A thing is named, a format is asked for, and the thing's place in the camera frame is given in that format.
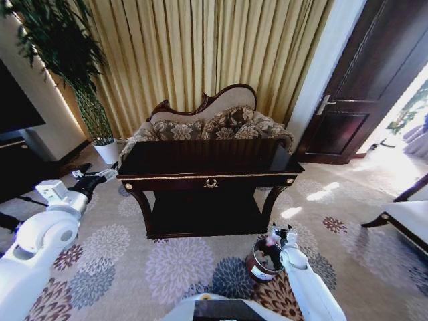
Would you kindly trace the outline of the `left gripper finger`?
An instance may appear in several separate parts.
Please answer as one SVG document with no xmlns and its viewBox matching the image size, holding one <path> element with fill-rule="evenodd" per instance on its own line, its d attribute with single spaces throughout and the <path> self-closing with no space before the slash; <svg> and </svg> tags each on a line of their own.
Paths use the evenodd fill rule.
<svg viewBox="0 0 428 321">
<path fill-rule="evenodd" d="M 91 166 L 92 166 L 92 163 L 84 163 L 84 164 L 78 165 L 73 168 L 73 170 L 71 171 L 71 174 L 74 178 L 83 177 Z"/>
<path fill-rule="evenodd" d="M 98 171 L 95 175 L 105 179 L 114 179 L 118 175 L 118 162 L 115 162 L 109 169 Z"/>
</svg>

